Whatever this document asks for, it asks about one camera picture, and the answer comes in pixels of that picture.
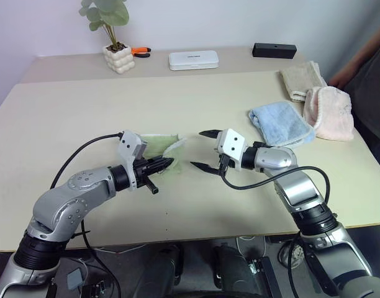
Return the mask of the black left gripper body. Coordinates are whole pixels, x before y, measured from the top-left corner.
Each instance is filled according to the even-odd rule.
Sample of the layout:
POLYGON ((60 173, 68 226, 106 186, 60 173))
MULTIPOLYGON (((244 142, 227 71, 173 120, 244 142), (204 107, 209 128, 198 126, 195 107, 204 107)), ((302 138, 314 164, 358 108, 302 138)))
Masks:
POLYGON ((149 160, 141 159, 134 163, 133 170, 136 178, 136 188, 146 186, 152 194, 159 192, 158 187, 149 178, 150 175, 158 172, 158 161, 156 158, 149 160))

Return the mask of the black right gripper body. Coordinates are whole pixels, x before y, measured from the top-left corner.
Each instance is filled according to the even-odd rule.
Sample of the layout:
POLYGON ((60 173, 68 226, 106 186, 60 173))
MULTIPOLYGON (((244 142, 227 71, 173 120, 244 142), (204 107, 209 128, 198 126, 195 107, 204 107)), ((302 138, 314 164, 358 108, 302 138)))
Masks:
POLYGON ((231 158, 226 154, 221 154, 219 156, 220 156, 220 160, 219 160, 218 175, 220 177, 225 177, 231 158))

